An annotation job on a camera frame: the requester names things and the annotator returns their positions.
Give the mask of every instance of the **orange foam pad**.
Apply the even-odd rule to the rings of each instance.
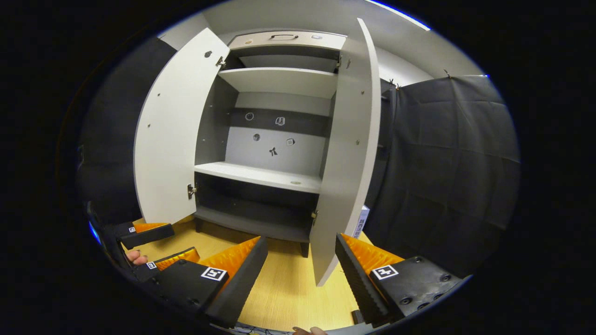
[[[169,225],[169,224],[163,224],[163,223],[159,223],[159,224],[132,224],[135,227],[136,232],[144,232],[144,231],[148,231],[157,227],[161,227],[161,226],[165,226],[165,225]]]
[[[188,250],[184,250],[183,252],[177,254],[176,256],[172,256],[168,259],[161,260],[156,262],[155,265],[159,269],[159,271],[165,270],[168,266],[176,263],[177,261],[185,259],[189,262],[198,263],[201,259],[201,256],[198,255],[197,249],[192,247]]]
[[[252,238],[251,240],[242,242],[237,246],[228,248],[216,255],[209,258],[200,260],[198,263],[212,268],[222,269],[228,271],[229,278],[222,286],[220,292],[222,292],[228,283],[232,280],[238,269],[244,263],[244,260],[249,255],[250,251],[253,250],[254,245],[259,241],[260,236]]]
[[[346,240],[346,244],[350,247],[358,263],[360,263],[360,266],[367,275],[370,275],[373,269],[395,264],[403,260],[399,256],[346,234],[342,234],[342,237]]]

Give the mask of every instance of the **drawer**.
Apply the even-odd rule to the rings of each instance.
[[[305,31],[260,32],[236,36],[229,44],[230,50],[256,46],[306,46],[341,50],[346,37],[330,33]]]

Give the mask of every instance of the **finger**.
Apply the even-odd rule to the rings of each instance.
[[[133,264],[134,265],[141,265],[141,264],[145,264],[147,263],[148,259],[147,259],[147,255],[141,256],[137,259],[134,260]]]
[[[126,257],[128,257],[129,261],[133,261],[137,258],[139,258],[141,255],[141,251],[140,250],[130,250],[129,252],[126,253]]]
[[[308,331],[300,328],[300,327],[292,327],[294,333],[292,335],[311,335]]]
[[[312,327],[311,332],[312,332],[312,335],[327,335],[327,333],[324,332],[323,329],[320,329],[319,327]]]

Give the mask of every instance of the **open cabinet door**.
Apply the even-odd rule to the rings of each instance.
[[[145,221],[175,223],[194,213],[198,126],[220,57],[229,48],[208,28],[166,64],[149,90],[136,126],[136,196]]]
[[[381,113],[377,53],[360,18],[340,55],[327,161],[310,235],[317,286],[325,284],[338,263],[336,234],[351,236],[358,223],[373,173]]]

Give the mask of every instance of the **box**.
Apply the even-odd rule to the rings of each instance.
[[[366,206],[363,206],[362,210],[360,211],[360,217],[358,218],[358,224],[356,225],[356,229],[354,229],[354,234],[352,234],[353,237],[358,238],[360,236],[360,233],[364,228],[364,224],[367,221],[368,212],[370,212],[370,209]]]

